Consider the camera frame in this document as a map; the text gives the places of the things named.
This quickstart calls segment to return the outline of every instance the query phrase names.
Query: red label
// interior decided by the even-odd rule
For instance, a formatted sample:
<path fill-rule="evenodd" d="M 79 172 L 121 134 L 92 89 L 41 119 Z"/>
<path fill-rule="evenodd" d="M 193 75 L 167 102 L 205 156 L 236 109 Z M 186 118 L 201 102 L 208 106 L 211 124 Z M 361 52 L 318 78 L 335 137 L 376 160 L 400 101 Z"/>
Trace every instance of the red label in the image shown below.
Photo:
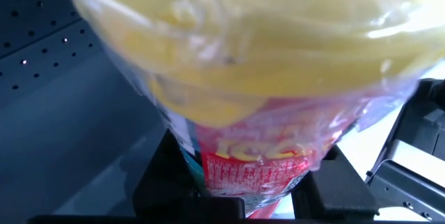
<path fill-rule="evenodd" d="M 247 213 L 278 200 L 317 165 L 363 104 L 272 99 L 229 127 L 196 126 L 207 189 L 243 198 Z"/>

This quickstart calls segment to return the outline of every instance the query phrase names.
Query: metal shelf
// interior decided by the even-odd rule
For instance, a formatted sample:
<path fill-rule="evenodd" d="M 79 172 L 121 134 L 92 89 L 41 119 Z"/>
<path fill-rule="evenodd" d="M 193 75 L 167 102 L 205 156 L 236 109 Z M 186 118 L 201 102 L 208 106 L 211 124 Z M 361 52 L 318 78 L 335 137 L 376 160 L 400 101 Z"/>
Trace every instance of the metal shelf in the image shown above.
<path fill-rule="evenodd" d="M 0 222 L 131 213 L 164 127 L 70 0 L 0 0 Z"/>

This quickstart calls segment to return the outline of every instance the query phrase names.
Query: yellow food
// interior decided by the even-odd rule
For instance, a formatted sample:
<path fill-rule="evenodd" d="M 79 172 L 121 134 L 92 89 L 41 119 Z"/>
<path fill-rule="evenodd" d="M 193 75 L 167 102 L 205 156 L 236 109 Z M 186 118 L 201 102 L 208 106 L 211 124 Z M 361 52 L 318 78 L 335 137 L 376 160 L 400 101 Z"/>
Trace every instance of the yellow food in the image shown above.
<path fill-rule="evenodd" d="M 158 101 L 212 127 L 269 98 L 328 97 L 410 77 L 444 50 L 445 0 L 74 1 L 123 58 L 183 98 L 148 79 Z"/>

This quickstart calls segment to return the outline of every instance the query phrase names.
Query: gray surface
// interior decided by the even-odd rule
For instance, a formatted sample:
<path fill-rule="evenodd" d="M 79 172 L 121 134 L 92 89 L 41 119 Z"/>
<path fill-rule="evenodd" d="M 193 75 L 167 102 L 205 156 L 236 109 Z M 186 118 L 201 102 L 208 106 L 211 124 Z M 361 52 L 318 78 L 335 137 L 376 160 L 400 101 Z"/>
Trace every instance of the gray surface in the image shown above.
<path fill-rule="evenodd" d="M 125 198 L 163 130 L 101 51 L 0 105 L 0 222 L 55 211 L 131 214 Z"/>

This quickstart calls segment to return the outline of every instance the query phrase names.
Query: clear plastic wrap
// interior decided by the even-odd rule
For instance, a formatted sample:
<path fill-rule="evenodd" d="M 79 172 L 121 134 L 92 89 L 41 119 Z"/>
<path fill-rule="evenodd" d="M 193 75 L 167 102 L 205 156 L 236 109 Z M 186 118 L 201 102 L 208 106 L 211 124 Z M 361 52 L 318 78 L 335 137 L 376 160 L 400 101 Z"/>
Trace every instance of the clear plastic wrap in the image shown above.
<path fill-rule="evenodd" d="M 246 212 L 404 102 L 444 52 L 445 0 L 73 0 L 162 111 L 203 194 Z"/>

